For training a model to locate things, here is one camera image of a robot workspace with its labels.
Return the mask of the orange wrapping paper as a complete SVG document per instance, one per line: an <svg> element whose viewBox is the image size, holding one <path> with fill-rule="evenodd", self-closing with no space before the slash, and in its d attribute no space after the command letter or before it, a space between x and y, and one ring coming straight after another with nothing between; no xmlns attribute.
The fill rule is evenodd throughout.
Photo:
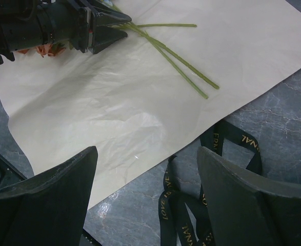
<svg viewBox="0 0 301 246"><path fill-rule="evenodd" d="M0 65L9 130L34 174L89 146L92 207L301 68L301 12L287 1L116 1L219 86L202 98L144 38L97 55L34 51Z"/></svg>

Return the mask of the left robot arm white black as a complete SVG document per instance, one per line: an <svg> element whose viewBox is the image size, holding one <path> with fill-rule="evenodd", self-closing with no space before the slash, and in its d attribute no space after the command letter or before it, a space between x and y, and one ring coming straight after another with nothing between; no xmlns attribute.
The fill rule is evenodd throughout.
<svg viewBox="0 0 301 246"><path fill-rule="evenodd" d="M16 51L65 41L98 54L127 37L116 26L131 21L101 1L0 1L0 65Z"/></svg>

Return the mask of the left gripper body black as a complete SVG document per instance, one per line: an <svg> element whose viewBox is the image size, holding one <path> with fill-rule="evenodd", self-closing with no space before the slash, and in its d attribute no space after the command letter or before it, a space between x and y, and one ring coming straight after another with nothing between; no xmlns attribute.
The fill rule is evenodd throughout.
<svg viewBox="0 0 301 246"><path fill-rule="evenodd" d="M96 8L89 1L11 1L9 51L69 41L82 53L92 51Z"/></svg>

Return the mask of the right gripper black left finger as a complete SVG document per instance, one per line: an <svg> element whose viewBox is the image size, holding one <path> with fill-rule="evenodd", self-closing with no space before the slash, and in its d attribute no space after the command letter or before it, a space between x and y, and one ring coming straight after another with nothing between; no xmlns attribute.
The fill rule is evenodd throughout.
<svg viewBox="0 0 301 246"><path fill-rule="evenodd" d="M84 229L96 164L88 147L0 189L0 245L97 245Z"/></svg>

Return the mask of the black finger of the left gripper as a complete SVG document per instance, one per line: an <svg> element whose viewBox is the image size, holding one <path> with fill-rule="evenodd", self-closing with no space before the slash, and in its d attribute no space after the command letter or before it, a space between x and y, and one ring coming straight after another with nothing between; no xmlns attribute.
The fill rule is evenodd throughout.
<svg viewBox="0 0 301 246"><path fill-rule="evenodd" d="M94 23L97 27L117 26L132 21L132 18L130 16L109 8L101 1L89 1L89 3L95 9Z"/></svg>
<svg viewBox="0 0 301 246"><path fill-rule="evenodd" d="M111 26L90 27L90 52L98 54L115 42L128 37L128 34Z"/></svg>

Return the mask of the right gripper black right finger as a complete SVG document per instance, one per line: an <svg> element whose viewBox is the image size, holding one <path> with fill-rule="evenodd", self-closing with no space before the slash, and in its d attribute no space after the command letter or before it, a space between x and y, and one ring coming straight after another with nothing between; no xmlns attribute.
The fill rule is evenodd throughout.
<svg viewBox="0 0 301 246"><path fill-rule="evenodd" d="M262 177L205 147L197 164L216 245L301 245L301 184Z"/></svg>

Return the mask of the black ribbon gold lettering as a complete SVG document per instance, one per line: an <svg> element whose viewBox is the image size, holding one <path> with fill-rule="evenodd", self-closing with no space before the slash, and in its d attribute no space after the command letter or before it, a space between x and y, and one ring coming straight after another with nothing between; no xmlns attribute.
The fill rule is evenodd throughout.
<svg viewBox="0 0 301 246"><path fill-rule="evenodd" d="M220 120L200 136L203 147L218 155L223 153L225 140L253 152L247 170L262 173L262 160L258 141L249 133L231 123ZM164 191L158 200L161 245L215 245L207 201L203 190L195 198L182 192L173 173L175 156L168 159L164 174Z"/></svg>

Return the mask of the artificial flower bunch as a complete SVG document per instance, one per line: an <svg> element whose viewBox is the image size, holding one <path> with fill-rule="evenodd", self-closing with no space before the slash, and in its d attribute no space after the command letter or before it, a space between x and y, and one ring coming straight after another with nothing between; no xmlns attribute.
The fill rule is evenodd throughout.
<svg viewBox="0 0 301 246"><path fill-rule="evenodd" d="M143 27L197 27L196 24L177 24L177 23L162 23L162 24L145 24L145 25L136 25L133 22L128 24L117 24L116 29L117 30L125 30L129 29L133 32L137 33L139 36L145 38L158 52L171 64L171 66L205 99L208 98L208 95L206 95L186 74L183 72L179 66L170 58L173 56L175 59L177 59L179 62L181 62L183 65L185 65L188 69L190 69L193 73L195 73L199 78L204 80L207 84L212 86L215 89L219 89L219 85L214 83L212 80L210 80L207 76L202 74L198 69L196 69L194 66L192 66L190 63L188 63L185 59L183 59L181 56L179 56L177 53L172 51L170 48L168 48L165 44L160 42L159 40L151 37L146 31L141 30ZM57 43L53 45L43 45L34 47L34 50L37 51L37 53L41 56L49 56L49 57L55 57L57 55L60 55L63 53L67 48L70 50L73 50L73 45L71 43L68 43L67 45L64 43Z"/></svg>

